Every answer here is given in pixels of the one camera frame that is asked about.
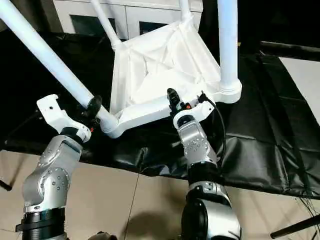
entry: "cable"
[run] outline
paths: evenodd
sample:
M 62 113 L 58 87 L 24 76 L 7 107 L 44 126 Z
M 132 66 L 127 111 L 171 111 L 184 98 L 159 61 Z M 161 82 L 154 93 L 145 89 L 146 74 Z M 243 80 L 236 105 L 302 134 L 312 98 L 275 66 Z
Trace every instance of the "cable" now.
M 36 109 L 35 112 L 29 116 L 27 119 L 25 119 L 22 123 L 20 123 L 16 128 L 14 128 L 13 130 L 11 130 L 3 139 L 2 141 L 4 142 L 4 144 L 6 144 L 6 141 L 9 137 L 11 137 L 14 133 L 16 133 L 21 127 L 23 127 L 25 124 L 27 124 L 29 121 L 31 121 L 32 119 L 41 116 L 40 112 Z
M 311 201 L 311 199 L 307 199 L 306 203 L 308 204 L 308 206 L 316 213 L 316 214 L 320 214 L 316 209 L 315 206 L 313 204 L 313 202 Z
M 219 117 L 220 117 L 220 121 L 221 121 L 221 126 L 222 126 L 222 131 L 223 131 L 223 145 L 222 145 L 222 153 L 220 156 L 220 161 L 222 161 L 225 158 L 226 155 L 226 148 L 227 148 L 227 135 L 226 135 L 226 128 L 225 128 L 225 123 L 224 123 L 224 119 L 222 117 L 221 112 L 219 111 L 219 109 L 217 108 L 217 105 L 214 104 L 213 101 L 211 101 L 209 98 L 206 99 L 213 107 L 214 109 L 216 109 Z
M 306 202 L 305 202 L 301 197 L 299 197 L 299 199 L 300 199 L 300 201 L 303 203 L 303 205 L 306 207 L 306 209 L 308 210 L 308 212 L 310 213 L 310 215 L 311 215 L 312 217 L 314 217 L 315 215 L 314 215 L 314 213 L 311 211 L 311 208 L 310 208 L 310 206 L 309 206 L 309 204 L 308 204 L 308 200 L 309 200 L 309 199 L 307 199 Z M 320 233 L 320 227 L 319 227 L 318 224 L 316 224 L 316 226 L 314 226 L 314 228 L 315 228 L 315 230 L 318 231 L 318 233 Z
M 317 234 L 318 234 L 318 232 L 317 232 L 317 231 L 315 231 L 315 233 L 313 234 L 313 236 L 312 236 L 311 240 L 315 240 L 315 239 L 316 239 Z
M 222 153 L 220 156 L 219 161 L 222 161 L 225 158 L 226 155 L 226 148 L 227 148 L 227 135 L 226 135 L 226 128 L 225 128 L 225 123 L 224 123 L 224 119 L 222 117 L 221 112 L 219 111 L 219 109 L 217 108 L 217 105 L 211 101 L 204 92 L 202 92 L 202 94 L 200 96 L 198 96 L 198 101 L 199 103 L 203 103 L 204 101 L 209 102 L 214 109 L 216 109 L 216 111 L 218 112 L 218 115 L 220 117 L 220 121 L 221 121 L 221 126 L 222 126 L 222 131 L 223 131 L 223 145 L 222 145 Z

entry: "black stand leg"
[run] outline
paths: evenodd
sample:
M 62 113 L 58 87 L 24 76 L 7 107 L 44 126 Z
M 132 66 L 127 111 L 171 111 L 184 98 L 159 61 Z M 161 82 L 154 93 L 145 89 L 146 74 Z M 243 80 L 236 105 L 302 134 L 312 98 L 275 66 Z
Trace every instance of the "black stand leg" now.
M 6 184 L 5 182 L 3 182 L 1 180 L 0 180 L 0 187 L 4 188 L 7 191 L 11 191 L 11 189 L 12 189 L 12 186 Z
M 310 217 L 310 218 L 308 218 L 306 220 L 300 221 L 300 222 L 298 222 L 296 224 L 293 224 L 293 225 L 288 226 L 286 228 L 283 228 L 281 230 L 275 231 L 275 232 L 270 234 L 270 237 L 272 239 L 280 238 L 280 237 L 283 237 L 285 235 L 293 234 L 295 232 L 298 232 L 300 230 L 312 227 L 312 226 L 317 225 L 317 224 L 320 224 L 320 214 L 316 215 L 316 216 L 313 216 L 313 217 Z

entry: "white cabinet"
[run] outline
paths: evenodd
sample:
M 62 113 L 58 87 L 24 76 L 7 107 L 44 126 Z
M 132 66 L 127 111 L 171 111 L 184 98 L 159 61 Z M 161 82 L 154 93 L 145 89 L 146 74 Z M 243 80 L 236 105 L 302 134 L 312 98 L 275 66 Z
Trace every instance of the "white cabinet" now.
M 90 0 L 53 0 L 63 31 L 102 35 L 103 28 Z M 120 39 L 127 40 L 181 18 L 179 0 L 100 0 Z M 202 0 L 189 0 L 193 22 L 199 29 Z
M 87 35 L 104 33 L 90 2 L 54 0 L 53 3 L 65 33 Z M 128 39 L 125 6 L 113 4 L 102 4 L 101 6 L 118 37 Z
M 171 24 L 181 19 L 179 10 L 126 6 L 127 28 L 129 39 Z M 199 29 L 201 12 L 193 12 L 193 21 Z

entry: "cabinet door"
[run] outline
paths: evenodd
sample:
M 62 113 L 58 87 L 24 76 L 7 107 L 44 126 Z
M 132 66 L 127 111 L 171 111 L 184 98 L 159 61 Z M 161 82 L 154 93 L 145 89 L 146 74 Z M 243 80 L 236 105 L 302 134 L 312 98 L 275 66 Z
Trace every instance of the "cabinet door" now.
M 129 39 L 181 19 L 179 10 L 126 6 Z M 195 28 L 199 29 L 201 12 L 192 12 Z
M 53 3 L 65 33 L 91 36 L 106 35 L 90 2 L 54 0 Z M 101 7 L 118 37 L 128 39 L 125 6 L 101 4 Z

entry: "black plastic sheet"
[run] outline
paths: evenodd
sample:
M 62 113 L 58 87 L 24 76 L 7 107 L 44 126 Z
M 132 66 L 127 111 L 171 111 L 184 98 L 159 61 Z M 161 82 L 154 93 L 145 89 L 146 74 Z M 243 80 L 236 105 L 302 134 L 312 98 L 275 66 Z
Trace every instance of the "black plastic sheet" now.
M 108 108 L 114 61 L 108 39 L 43 37 Z M 58 94 L 59 104 L 71 117 L 81 108 L 9 30 L 0 33 L 0 52 L 1 147 L 41 154 L 56 132 L 39 117 L 29 119 L 36 101 Z M 274 56 L 241 55 L 238 69 L 243 86 L 240 101 L 218 104 L 227 132 L 225 159 L 219 163 L 223 183 L 320 199 L 320 128 L 289 73 Z M 201 124 L 220 152 L 219 118 L 210 116 Z M 170 118 L 129 129 L 118 139 L 97 129 L 84 145 L 80 161 L 148 176 L 187 177 L 183 148 Z

